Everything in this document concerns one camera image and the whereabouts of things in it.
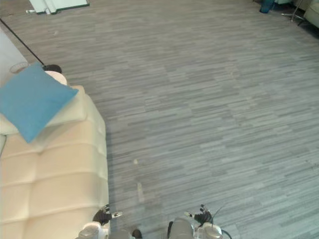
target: blue pillow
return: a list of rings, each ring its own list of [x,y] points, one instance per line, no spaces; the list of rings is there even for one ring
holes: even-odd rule
[[[29,143],[77,92],[54,80],[35,63],[0,88],[0,113]]]

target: gray carpet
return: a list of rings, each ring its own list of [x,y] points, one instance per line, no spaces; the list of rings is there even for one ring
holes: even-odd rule
[[[315,27],[251,0],[92,0],[52,16],[1,5],[105,119],[111,207],[124,212],[113,230],[165,238],[205,203],[225,205],[215,221],[234,239],[319,238]]]

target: wall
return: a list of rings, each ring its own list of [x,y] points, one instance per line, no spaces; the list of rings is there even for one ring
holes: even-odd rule
[[[0,28],[0,86],[12,76],[11,66],[27,60]]]

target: cable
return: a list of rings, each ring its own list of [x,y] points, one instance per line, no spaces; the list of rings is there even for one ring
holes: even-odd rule
[[[0,18],[0,22],[26,47],[26,49],[29,50],[29,52],[32,53],[32,55],[44,66],[44,63],[40,60],[40,58],[37,57],[37,55],[31,51],[31,49],[18,37],[17,34]]]
[[[228,235],[229,239],[233,239],[233,238],[231,238],[231,235],[230,235],[227,231],[225,231],[225,230],[222,229],[221,232],[222,232],[222,233],[225,233],[226,235]]]

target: metal stand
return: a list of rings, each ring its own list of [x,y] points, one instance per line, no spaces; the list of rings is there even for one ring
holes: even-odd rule
[[[42,64],[42,68],[45,71],[56,71],[59,73],[62,73],[61,67],[58,65],[45,65],[43,61],[40,60],[40,58],[37,57],[37,55],[18,37],[18,35],[0,18],[0,22],[25,46],[26,49],[31,52],[31,54]]]
[[[298,18],[300,20],[305,20],[302,16],[296,15],[297,10],[299,9],[300,5],[303,3],[304,0],[300,0],[298,5],[296,6],[296,9],[294,10],[293,13],[282,13],[282,16],[291,16],[290,21],[294,21],[294,18]]]

